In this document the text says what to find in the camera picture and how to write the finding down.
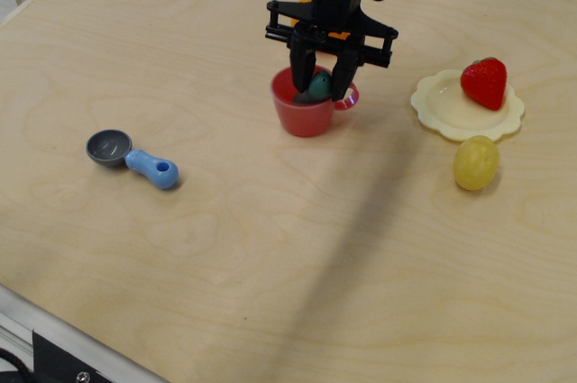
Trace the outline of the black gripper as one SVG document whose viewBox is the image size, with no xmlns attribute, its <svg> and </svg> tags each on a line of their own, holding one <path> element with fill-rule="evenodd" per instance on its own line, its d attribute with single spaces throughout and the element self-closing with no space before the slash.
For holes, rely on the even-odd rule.
<svg viewBox="0 0 577 383">
<path fill-rule="evenodd" d="M 337 55 L 332 73 L 332 100 L 339 101 L 364 64 L 386 68 L 398 31 L 371 19 L 361 9 L 362 0 L 310 0 L 267 3 L 270 21 L 266 37 L 290 45 L 293 85 L 306 91 L 314 74 L 316 51 Z M 333 38 L 346 33 L 347 41 Z M 364 44 L 367 37 L 381 39 L 380 48 Z"/>
</svg>

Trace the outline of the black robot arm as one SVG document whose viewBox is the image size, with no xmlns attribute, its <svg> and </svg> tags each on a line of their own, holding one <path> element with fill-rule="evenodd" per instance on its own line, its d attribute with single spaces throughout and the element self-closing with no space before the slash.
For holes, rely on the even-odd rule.
<svg viewBox="0 0 577 383">
<path fill-rule="evenodd" d="M 362 0 L 311 0 L 308 3 L 267 3 L 270 20 L 266 37 L 286 43 L 293 86 L 307 90 L 316 66 L 316 53 L 336 56 L 332 71 L 332 100 L 344 98 L 357 68 L 372 64 L 386 68 L 398 31 L 371 19 Z"/>
</svg>

